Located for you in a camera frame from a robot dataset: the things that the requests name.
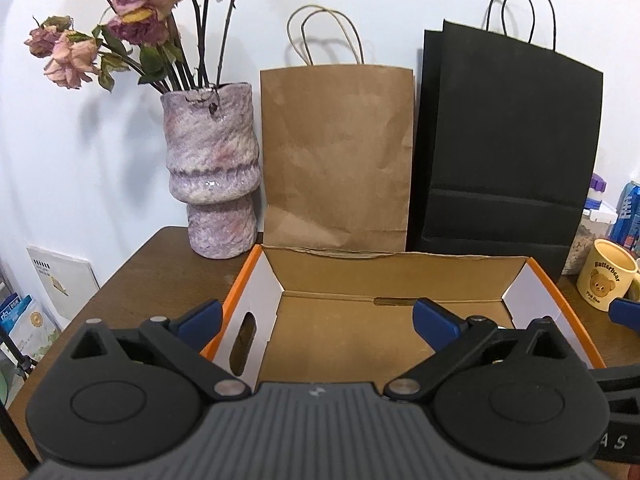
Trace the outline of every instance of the white wall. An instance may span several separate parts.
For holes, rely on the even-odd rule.
[[[609,182],[606,199],[615,203],[622,186],[640,177],[640,0],[553,1],[558,51],[605,73],[596,170]],[[480,26],[488,0],[239,0],[223,79],[254,85],[258,135],[258,71],[299,63],[284,25],[292,10],[310,2],[348,13],[368,62],[417,70],[425,28],[439,28],[443,18]],[[550,46],[550,11],[545,0],[534,2],[534,42]],[[44,62],[22,44],[32,15],[71,14],[76,28],[89,31],[105,7],[103,0],[0,0],[0,254],[15,285],[42,299],[25,245],[87,258],[102,284],[159,228],[186,222],[184,206],[167,191],[156,92],[137,87],[133,74],[117,74],[111,96],[97,84],[57,88],[42,75]],[[223,7],[213,4],[210,12],[210,72]],[[528,36],[527,9],[525,0],[510,0],[510,30],[516,27],[521,38]],[[184,1],[177,21],[194,64],[192,12]],[[318,36],[336,36],[327,18],[316,19],[311,27]],[[340,44],[314,48],[318,62],[350,60]]]

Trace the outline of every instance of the vase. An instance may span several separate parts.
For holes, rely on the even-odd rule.
[[[248,83],[169,92],[164,109],[169,192],[188,204],[189,242],[206,258],[238,256],[254,244],[251,193],[260,185]]]

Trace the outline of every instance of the bear illustration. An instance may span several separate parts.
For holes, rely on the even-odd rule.
[[[598,269],[593,269],[591,271],[589,288],[597,297],[604,298],[614,288],[616,288],[616,282],[610,280],[604,274],[599,273]]]

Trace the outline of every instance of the table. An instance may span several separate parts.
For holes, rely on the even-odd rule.
[[[28,400],[85,320],[99,317],[112,328],[131,328],[150,316],[174,318],[206,300],[223,300],[245,258],[243,254],[231,260],[207,260],[191,250],[187,229],[165,227],[158,231],[91,298],[18,393],[9,412],[27,441],[33,445],[24,421]],[[607,366],[640,362],[640,336],[611,323],[604,312],[588,305],[578,294],[574,281],[561,278],[560,291],[580,317]],[[602,466],[615,478],[626,478],[626,466]],[[0,438],[0,477],[18,480],[24,473],[8,444]]]

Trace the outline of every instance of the green leaf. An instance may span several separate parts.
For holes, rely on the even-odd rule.
[[[73,24],[71,16],[49,16],[42,22],[43,27],[56,27],[58,32],[69,30]]]
[[[111,74],[105,70],[100,72],[100,75],[98,76],[98,83],[102,88],[108,90],[110,93],[111,90],[113,90],[113,86],[116,84]]]
[[[164,61],[154,46],[143,45],[140,47],[140,65],[145,74],[155,74],[164,70]]]
[[[169,55],[169,59],[171,59],[172,62],[174,62],[177,59],[181,63],[184,63],[184,58],[182,57],[182,52],[173,43],[170,43],[169,41],[167,41],[163,45],[163,47],[164,47],[164,50]]]
[[[93,36],[88,36],[76,30],[74,30],[70,34],[67,34],[66,36],[69,38],[69,41],[71,41],[72,43],[78,43],[79,41],[92,40],[94,38]]]
[[[129,65],[114,54],[102,54],[100,70],[103,72],[128,72]]]
[[[162,70],[156,73],[145,74],[143,76],[140,76],[140,79],[138,79],[138,84],[143,85],[147,83],[155,83],[156,81],[161,81],[165,77],[166,77],[166,69],[162,67]]]
[[[127,49],[124,48],[122,42],[111,33],[109,27],[102,28],[102,37],[116,54],[120,54],[121,56],[127,55]]]

